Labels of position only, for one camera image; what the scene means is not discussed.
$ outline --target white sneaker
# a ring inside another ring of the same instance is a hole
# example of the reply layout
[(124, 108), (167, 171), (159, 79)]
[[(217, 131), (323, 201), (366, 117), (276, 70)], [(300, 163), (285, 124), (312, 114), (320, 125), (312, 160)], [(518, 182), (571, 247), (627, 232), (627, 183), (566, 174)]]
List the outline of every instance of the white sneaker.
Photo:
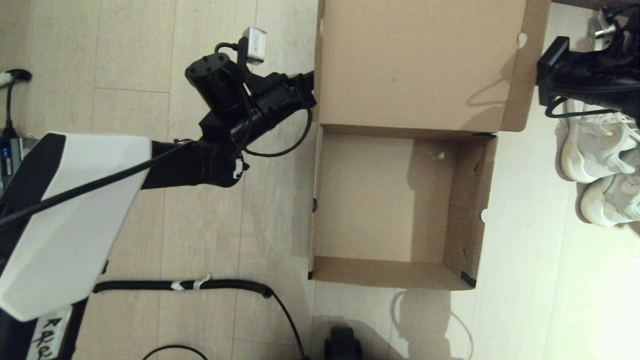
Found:
[(597, 180), (580, 200), (582, 214), (593, 224), (613, 226), (640, 220), (640, 149), (624, 153), (622, 160), (636, 170)]
[(563, 145), (561, 163), (565, 174), (578, 183), (592, 183), (619, 172), (635, 169), (620, 159), (620, 153), (640, 142), (636, 122), (622, 114), (586, 115), (568, 121), (569, 135)]

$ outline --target box lid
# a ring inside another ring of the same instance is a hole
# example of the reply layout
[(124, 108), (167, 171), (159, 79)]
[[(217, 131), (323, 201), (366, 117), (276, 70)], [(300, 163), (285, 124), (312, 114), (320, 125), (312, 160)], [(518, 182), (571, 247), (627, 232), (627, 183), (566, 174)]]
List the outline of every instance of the box lid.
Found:
[(320, 0), (323, 124), (521, 131), (549, 0)]

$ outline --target open cardboard box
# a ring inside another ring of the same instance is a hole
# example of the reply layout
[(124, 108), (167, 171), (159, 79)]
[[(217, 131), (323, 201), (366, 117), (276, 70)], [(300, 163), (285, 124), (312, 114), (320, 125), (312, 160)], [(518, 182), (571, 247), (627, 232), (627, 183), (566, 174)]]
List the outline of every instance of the open cardboard box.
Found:
[(548, 0), (320, 0), (309, 278), (475, 286), (497, 131), (521, 131)]

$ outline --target white tape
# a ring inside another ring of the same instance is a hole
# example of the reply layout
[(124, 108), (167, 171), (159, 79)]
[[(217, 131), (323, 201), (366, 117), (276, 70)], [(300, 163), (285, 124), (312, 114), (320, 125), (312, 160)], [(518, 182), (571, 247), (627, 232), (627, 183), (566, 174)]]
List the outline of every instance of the white tape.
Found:
[(174, 281), (171, 284), (171, 289), (174, 289), (175, 291), (184, 291), (184, 288), (180, 285), (180, 281)]
[(199, 290), (200, 287), (202, 286), (202, 284), (204, 284), (205, 282), (211, 280), (211, 274), (207, 274), (207, 276), (205, 276), (202, 280), (196, 280), (193, 282), (193, 289), (194, 290)]

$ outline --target sneaker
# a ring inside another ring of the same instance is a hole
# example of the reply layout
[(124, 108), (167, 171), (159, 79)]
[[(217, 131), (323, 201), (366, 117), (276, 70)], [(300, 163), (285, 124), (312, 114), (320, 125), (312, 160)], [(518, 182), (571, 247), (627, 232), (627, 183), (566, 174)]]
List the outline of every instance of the sneaker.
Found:
[(582, 215), (593, 224), (608, 227), (640, 220), (640, 149), (626, 152), (622, 161), (636, 170), (598, 179), (580, 200)]
[(620, 159), (620, 153), (640, 142), (636, 122), (622, 114), (586, 115), (568, 121), (569, 135), (563, 145), (561, 163), (565, 174), (578, 183), (601, 177), (630, 174), (635, 169)]

